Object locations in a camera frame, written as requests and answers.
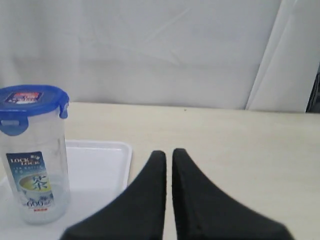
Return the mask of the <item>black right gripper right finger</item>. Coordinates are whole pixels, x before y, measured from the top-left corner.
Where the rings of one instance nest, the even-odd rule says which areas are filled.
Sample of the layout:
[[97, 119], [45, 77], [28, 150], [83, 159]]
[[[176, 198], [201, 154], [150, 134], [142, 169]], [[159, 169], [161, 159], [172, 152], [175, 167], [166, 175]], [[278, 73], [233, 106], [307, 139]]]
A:
[[292, 240], [280, 222], [239, 203], [198, 168], [188, 152], [172, 154], [172, 203], [179, 240]]

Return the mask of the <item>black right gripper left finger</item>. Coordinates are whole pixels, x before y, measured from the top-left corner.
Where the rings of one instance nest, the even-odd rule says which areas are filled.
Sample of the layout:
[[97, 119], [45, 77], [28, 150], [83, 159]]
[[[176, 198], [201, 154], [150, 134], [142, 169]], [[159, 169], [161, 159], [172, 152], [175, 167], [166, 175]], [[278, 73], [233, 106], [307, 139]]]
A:
[[161, 240], [167, 197], [166, 154], [155, 150], [110, 204], [68, 227], [63, 240]]

